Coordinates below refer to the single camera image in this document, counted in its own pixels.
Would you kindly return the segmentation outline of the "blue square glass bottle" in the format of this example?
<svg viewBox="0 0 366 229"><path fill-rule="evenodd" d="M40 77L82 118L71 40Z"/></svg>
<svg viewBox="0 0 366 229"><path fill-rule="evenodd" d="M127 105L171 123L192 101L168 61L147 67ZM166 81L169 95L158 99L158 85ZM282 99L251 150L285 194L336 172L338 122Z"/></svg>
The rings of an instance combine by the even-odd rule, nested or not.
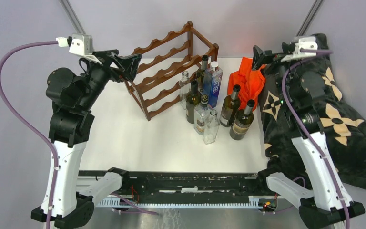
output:
<svg viewBox="0 0 366 229"><path fill-rule="evenodd" d="M208 96L208 104L215 108L217 106L223 70L217 61L210 63L210 67L204 73L203 94Z"/></svg>

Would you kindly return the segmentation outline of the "dark wine bottle brown label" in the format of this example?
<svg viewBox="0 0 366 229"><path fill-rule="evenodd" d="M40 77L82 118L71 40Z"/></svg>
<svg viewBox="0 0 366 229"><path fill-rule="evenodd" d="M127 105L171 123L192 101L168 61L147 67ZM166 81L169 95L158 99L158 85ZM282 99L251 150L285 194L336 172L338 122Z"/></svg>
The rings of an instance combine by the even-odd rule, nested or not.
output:
<svg viewBox="0 0 366 229"><path fill-rule="evenodd" d="M245 134L249 130L253 120L253 108L255 106L255 101L250 99L247 101L244 109L240 109L236 115L233 124L230 128L230 137L234 140L241 140L244 138Z"/></svg>

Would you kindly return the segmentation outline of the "dark green wine bottle labelled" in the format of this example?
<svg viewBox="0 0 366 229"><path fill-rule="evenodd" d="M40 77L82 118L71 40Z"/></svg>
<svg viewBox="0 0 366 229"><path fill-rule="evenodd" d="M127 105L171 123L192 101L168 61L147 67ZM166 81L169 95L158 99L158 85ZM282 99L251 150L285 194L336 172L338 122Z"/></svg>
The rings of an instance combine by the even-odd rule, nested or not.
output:
<svg viewBox="0 0 366 229"><path fill-rule="evenodd" d="M198 90L198 82L196 80L191 82L191 90L186 97L186 120L194 123L194 107L200 103L201 93Z"/></svg>

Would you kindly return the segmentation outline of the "dark wine bottle silver neck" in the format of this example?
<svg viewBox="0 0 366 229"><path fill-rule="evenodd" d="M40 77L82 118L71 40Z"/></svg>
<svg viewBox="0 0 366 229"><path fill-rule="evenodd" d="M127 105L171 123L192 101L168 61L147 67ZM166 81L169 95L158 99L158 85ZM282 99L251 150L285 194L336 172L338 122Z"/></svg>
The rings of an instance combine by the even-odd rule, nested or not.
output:
<svg viewBox="0 0 366 229"><path fill-rule="evenodd" d="M225 127L232 125L236 112L241 105L241 100L238 97L240 90L240 85L235 84L231 94L227 95L224 99L220 114L220 123Z"/></svg>

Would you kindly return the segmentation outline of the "small clear glass bottle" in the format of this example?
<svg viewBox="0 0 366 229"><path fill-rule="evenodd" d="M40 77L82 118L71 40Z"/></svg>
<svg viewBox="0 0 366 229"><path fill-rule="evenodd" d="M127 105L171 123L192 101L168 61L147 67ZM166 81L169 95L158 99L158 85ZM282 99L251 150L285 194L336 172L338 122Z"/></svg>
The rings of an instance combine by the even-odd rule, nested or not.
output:
<svg viewBox="0 0 366 229"><path fill-rule="evenodd" d="M211 109L209 112L209 116L205 120L203 141L206 145L214 143L216 141L218 129L220 126L220 122L217 116L217 110Z"/></svg>

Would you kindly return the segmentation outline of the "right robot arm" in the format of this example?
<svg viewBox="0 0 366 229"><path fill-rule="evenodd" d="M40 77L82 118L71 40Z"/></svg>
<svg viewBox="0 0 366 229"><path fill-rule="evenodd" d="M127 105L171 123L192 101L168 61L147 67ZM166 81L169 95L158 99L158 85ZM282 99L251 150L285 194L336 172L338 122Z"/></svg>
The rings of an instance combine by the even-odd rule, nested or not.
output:
<svg viewBox="0 0 366 229"><path fill-rule="evenodd" d="M335 170L324 127L314 107L314 102L324 95L323 81L298 77L299 82L295 83L287 78L301 64L330 53L330 50L319 49L315 42L297 42L288 54L253 47L253 70L264 64L279 65L280 103L289 110L286 115L288 133L312 185L307 189L282 172L269 171L257 180L256 189L263 195L272 191L281 195L297 208L303 223L310 229L336 224L348 229L350 220L365 212L362 203L353 201Z"/></svg>

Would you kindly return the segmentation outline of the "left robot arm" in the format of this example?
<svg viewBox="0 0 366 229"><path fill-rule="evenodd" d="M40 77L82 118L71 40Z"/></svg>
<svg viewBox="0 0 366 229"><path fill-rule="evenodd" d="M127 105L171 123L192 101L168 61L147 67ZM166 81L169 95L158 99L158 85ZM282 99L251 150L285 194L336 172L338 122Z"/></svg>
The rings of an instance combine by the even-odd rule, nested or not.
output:
<svg viewBox="0 0 366 229"><path fill-rule="evenodd" d="M76 190L76 182L94 121L92 106L109 81L132 82L141 59L141 54L100 51L79 59L86 64L80 75L65 67L50 73L46 96L52 100L53 110L48 134L51 167L46 195L31 212L32 219L53 222L59 229L75 229L87 224L95 206L110 193L130 190L130 180L114 170L83 191Z"/></svg>

